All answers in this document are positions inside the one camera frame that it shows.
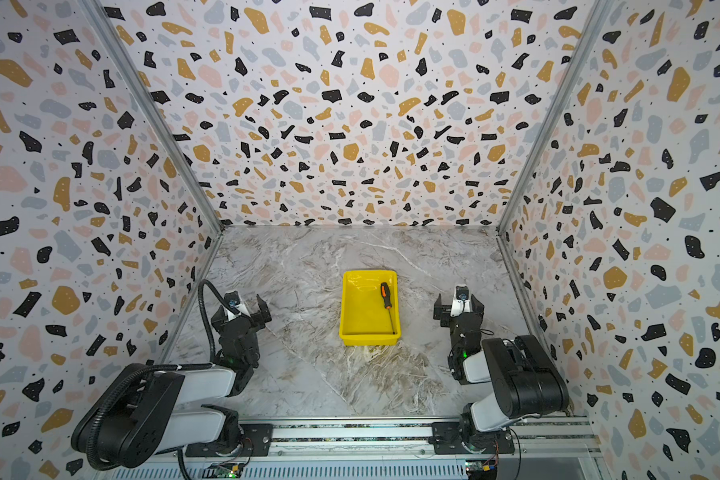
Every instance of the marble floor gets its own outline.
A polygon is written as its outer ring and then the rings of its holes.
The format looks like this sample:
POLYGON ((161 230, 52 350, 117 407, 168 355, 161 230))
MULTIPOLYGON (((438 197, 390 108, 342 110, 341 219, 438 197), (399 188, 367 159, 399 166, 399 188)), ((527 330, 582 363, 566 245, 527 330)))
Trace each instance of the marble floor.
MULTIPOLYGON (((483 328, 528 333, 492 230, 400 227, 232 227, 207 277, 220 292, 258 293, 272 321, 260 367, 239 396, 215 400, 241 416, 453 416, 490 391, 461 386, 446 357, 448 331, 432 320, 439 293, 466 284, 485 304, 483 328), (344 346, 338 337, 347 270, 398 274, 402 337, 394 346, 344 346)), ((209 316, 217 303, 206 293, 209 316)), ((197 306, 170 362, 205 362, 197 306)))

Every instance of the pink speckle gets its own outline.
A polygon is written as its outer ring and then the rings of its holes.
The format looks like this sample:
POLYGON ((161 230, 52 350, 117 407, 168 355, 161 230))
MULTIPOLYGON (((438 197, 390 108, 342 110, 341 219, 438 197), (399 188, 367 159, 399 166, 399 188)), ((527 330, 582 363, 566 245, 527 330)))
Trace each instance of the pink speckle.
POLYGON ((381 77, 388 87, 394 88, 398 86, 400 72, 391 64, 383 66, 382 69, 378 71, 378 76, 381 77))
POLYGON ((280 21, 280 15, 278 15, 277 12, 273 13, 272 16, 269 17, 269 20, 272 21, 272 24, 275 25, 278 32, 282 33, 282 31, 285 30, 280 21))
POLYGON ((476 13, 472 16, 472 18, 469 19, 469 26, 472 27, 472 35, 478 34, 480 32, 480 14, 476 13))
POLYGON ((192 25, 193 27, 194 27, 195 25, 197 25, 197 23, 195 22, 195 19, 194 19, 194 17, 192 16, 192 14, 190 14, 187 10, 185 10, 184 7, 181 6, 181 4, 179 4, 179 14, 180 14, 181 17, 184 19, 184 22, 186 22, 187 24, 190 24, 190 25, 192 25))
POLYGON ((197 74, 211 87, 221 88, 221 74, 213 67, 203 65, 197 71, 197 74))
POLYGON ((19 193, 27 187, 27 181, 13 167, 0 167, 0 191, 19 193))
POLYGON ((28 53, 24 53, 24 64, 27 65, 32 70, 38 72, 38 75, 41 77, 45 77, 45 68, 43 68, 42 65, 37 63, 34 58, 30 57, 28 53))
POLYGON ((32 274, 32 258, 29 250, 17 247, 10 256, 10 265, 22 274, 32 274))
POLYGON ((671 124, 670 124, 670 131, 677 135, 681 131, 686 129, 686 122, 682 121, 681 118, 676 118, 671 124))
POLYGON ((2 296, 0 298, 0 319, 1 320, 8 318, 8 315, 12 311, 10 306, 11 306, 10 298, 8 298, 6 296, 2 296))
POLYGON ((40 344, 40 329, 37 325, 29 325, 19 341, 19 353, 33 362, 43 359, 43 347, 40 344))
POLYGON ((692 88, 688 93, 688 104, 686 104, 686 110, 692 110, 696 107, 696 102, 701 98, 701 94, 704 93, 706 85, 701 85, 696 88, 692 88))
POLYGON ((646 260, 667 260, 670 258, 670 249, 662 244, 653 244, 651 248, 646 250, 643 258, 646 260))
POLYGON ((597 252, 598 254, 602 254, 605 250, 606 246, 599 238, 590 238, 590 240, 584 245, 585 252, 597 252))
POLYGON ((39 26, 43 32, 48 31, 48 27, 50 26, 50 22, 48 22, 48 20, 46 20, 45 18, 43 18, 39 15, 34 15, 32 17, 32 20, 34 21, 34 24, 39 26))
POLYGON ((139 25, 139 28, 144 28, 144 17, 142 17, 140 13, 138 13, 136 10, 131 10, 130 17, 137 25, 139 25))
POLYGON ((51 282, 55 282, 56 280, 68 280, 70 278, 72 278, 72 272, 64 268, 59 268, 58 266, 54 268, 54 272, 50 274, 51 282))
POLYGON ((389 24, 391 27, 398 26, 398 21, 394 18, 394 13, 392 12, 392 7, 387 4, 387 24, 389 24))
POLYGON ((670 326, 675 329, 676 332, 679 332, 682 326, 686 322, 686 312, 683 309, 678 310, 677 312, 674 312, 672 316, 670 317, 670 326))
POLYGON ((590 100, 590 102, 586 104, 586 121, 590 125, 594 124, 600 118, 600 114, 602 113, 603 104, 600 102, 599 98, 590 100))
POLYGON ((64 85, 64 82, 53 82, 50 84, 50 89, 59 97, 67 94, 67 87, 64 85))

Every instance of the black cable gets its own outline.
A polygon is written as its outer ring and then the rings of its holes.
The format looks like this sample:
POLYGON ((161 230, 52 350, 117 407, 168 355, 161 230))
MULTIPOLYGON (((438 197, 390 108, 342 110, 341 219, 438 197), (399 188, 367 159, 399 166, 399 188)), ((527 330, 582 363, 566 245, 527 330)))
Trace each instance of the black cable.
POLYGON ((129 389, 135 381, 141 381, 147 374, 158 371, 172 372, 175 370, 207 370, 212 368, 212 363, 198 363, 194 365, 148 365, 144 366, 123 379, 122 382, 118 383, 112 392, 104 399, 96 410, 96 413, 90 420, 90 430, 88 432, 88 438, 85 443, 85 455, 90 466, 96 470, 111 470, 117 468, 118 465, 115 462, 105 462, 98 456, 98 441, 99 433, 101 432, 101 426, 104 423, 104 418, 114 408, 115 404, 120 400, 121 396, 126 389, 129 389))
POLYGON ((234 315, 239 315, 240 312, 236 311, 236 309, 232 309, 227 303, 224 301, 224 297, 221 296, 219 291, 213 286, 211 282, 208 281, 208 279, 202 279, 199 283, 197 283, 197 305, 200 308, 200 318, 202 318, 202 326, 206 330, 206 336, 208 337, 208 346, 210 348, 210 361, 211 363, 214 363, 216 360, 216 341, 213 339, 213 330, 211 329, 211 324, 208 321, 208 312, 206 312, 206 301, 205 297, 202 293, 202 288, 204 286, 208 286, 208 288, 211 289, 211 293, 216 297, 216 299, 221 303, 221 306, 224 307, 224 309, 234 315))
POLYGON ((520 465, 523 463, 523 449, 520 447, 520 437, 518 436, 518 433, 512 428, 510 428, 509 431, 512 432, 518 439, 518 471, 514 474, 514 480, 518 480, 518 476, 520 475, 520 465))
POLYGON ((192 480, 190 473, 186 470, 186 465, 184 465, 184 454, 181 448, 176 450, 176 460, 179 461, 179 472, 181 472, 182 478, 184 478, 184 480, 192 480))

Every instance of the black speckle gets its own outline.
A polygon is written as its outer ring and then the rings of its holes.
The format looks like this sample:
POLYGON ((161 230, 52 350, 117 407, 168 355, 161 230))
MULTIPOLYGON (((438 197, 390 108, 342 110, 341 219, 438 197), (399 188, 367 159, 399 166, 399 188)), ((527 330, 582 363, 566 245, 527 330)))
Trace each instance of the black speckle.
POLYGON ((686 252, 693 258, 704 258, 701 241, 693 235, 686 235, 686 252))

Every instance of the wire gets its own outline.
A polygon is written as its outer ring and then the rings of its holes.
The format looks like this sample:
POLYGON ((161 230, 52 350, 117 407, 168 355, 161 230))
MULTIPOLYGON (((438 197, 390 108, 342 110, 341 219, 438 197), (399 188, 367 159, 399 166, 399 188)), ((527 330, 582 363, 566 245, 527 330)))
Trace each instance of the wire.
POLYGON ((176 450, 176 460, 179 461, 179 472, 181 472, 182 478, 184 478, 184 480, 192 480, 190 473, 186 470, 186 466, 184 465, 184 454, 182 453, 181 448, 176 450))
POLYGON ((221 306, 224 307, 224 309, 228 312, 230 312, 233 315, 239 315, 240 312, 236 311, 236 309, 232 309, 231 306, 227 305, 227 303, 224 301, 224 297, 221 296, 219 291, 213 286, 211 282, 208 281, 208 279, 202 279, 197 284, 197 305, 200 308, 200 318, 202 318, 202 326, 206 330, 206 336, 208 337, 208 346, 210 348, 210 362, 214 363, 216 360, 216 341, 213 339, 213 330, 211 330, 211 324, 208 321, 208 312, 206 312, 206 300, 204 297, 204 294, 202 292, 202 289, 204 286, 207 286, 211 289, 211 293, 216 297, 216 299, 221 303, 221 306))
POLYGON ((518 436, 518 433, 512 428, 510 428, 509 431, 512 432, 518 439, 518 471, 514 474, 514 480, 518 480, 518 476, 520 475, 520 465, 523 463, 523 449, 520 447, 520 437, 518 436))

